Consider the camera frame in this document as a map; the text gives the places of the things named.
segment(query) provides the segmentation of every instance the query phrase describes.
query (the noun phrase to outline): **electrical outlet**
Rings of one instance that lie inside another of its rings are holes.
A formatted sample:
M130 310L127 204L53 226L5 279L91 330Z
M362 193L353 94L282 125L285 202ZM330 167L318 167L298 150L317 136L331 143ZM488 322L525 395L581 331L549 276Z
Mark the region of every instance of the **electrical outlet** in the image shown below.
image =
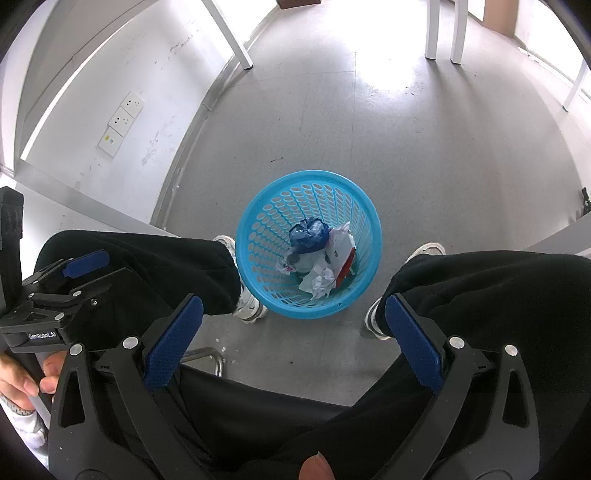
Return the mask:
M121 103L123 110L129 113L132 117L137 118L144 107L144 101L135 92L129 92L128 96Z
M105 150L111 157L114 157L122 143L123 137L111 127L108 127L103 138L100 139L98 147Z
M125 136L125 134L129 131L129 127L131 124L134 123L134 117L132 117L129 113L123 110L121 107L117 109L109 125L113 127L113 129L119 134Z

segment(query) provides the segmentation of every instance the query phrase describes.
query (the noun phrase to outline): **metal chair leg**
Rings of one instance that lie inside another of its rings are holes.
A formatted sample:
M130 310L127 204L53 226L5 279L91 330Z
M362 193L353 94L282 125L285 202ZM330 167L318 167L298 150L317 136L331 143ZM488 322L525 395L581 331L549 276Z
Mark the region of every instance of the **metal chair leg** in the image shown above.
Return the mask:
M187 363L198 358L204 358L210 356L216 363L216 369L214 375L216 377L223 377L223 356L215 348L207 346L205 348L196 348L193 350L187 350L181 359L181 363Z

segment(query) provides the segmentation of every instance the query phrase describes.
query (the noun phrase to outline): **shoe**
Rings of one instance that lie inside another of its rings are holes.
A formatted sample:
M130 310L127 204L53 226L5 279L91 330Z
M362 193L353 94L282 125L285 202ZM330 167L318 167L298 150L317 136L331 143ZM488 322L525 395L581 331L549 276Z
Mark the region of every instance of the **shoe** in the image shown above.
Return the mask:
M228 249L232 259L234 260L234 265L238 268L238 264L236 263L236 241L227 235L218 235L216 238L213 239L214 242L220 242L224 247ZM242 281L242 277L240 277L240 284L242 287L242 292L240 293L240 298L238 298L238 303L236 305L236 310L234 310L234 315L240 318L244 323L255 323L257 320L264 318L267 315L269 309L265 307L251 292L248 290L244 282Z
M445 255L445 248L443 247L442 244L438 244L436 242L430 242L428 244L424 244L424 245L418 247L413 252L413 254L407 258L406 262L404 262L404 263L408 263L409 261L411 261L414 257L416 257L418 255Z
M436 242L430 242L428 244L424 244L421 247L418 247L413 254L407 258L406 263L408 263L411 259L418 255L445 255L445 248L442 244L438 244ZM386 335L382 330L379 329L378 323L375 321L375 314L378 311L378 304L381 300L381 297L378 298L374 304L369 308L365 317L363 318L363 325L367 330L374 334L374 336L380 340L388 340L392 338Z
M369 308L365 317L363 317L363 325L367 330L374 334L379 340L388 340L392 337L386 335L382 330L379 329L377 322L375 321L375 313L378 311L379 301L382 297L378 298L374 304Z

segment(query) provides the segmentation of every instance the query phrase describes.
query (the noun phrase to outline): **gray floor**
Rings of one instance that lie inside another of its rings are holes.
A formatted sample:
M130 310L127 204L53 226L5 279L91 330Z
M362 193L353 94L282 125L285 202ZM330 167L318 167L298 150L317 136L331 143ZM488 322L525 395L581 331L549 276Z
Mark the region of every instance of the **gray floor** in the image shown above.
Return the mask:
M168 230L233 234L272 180L308 168L343 174L374 201L384 254L349 309L315 321L270 313L245 326L208 318L193 346L225 348L228 377L352 404L399 350L359 336L366 308L412 250L520 249L580 207L569 147L508 39L470 20L449 62L453 7L442 3L437 61L424 56L420 0L323 0L281 11L207 120Z

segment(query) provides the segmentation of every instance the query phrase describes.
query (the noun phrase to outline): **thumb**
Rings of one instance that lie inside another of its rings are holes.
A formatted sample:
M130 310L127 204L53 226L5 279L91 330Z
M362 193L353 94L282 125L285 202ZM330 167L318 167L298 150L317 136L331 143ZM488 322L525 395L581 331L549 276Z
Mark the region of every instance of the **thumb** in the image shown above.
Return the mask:
M301 466L298 480L335 480L335 475L324 455L318 452Z

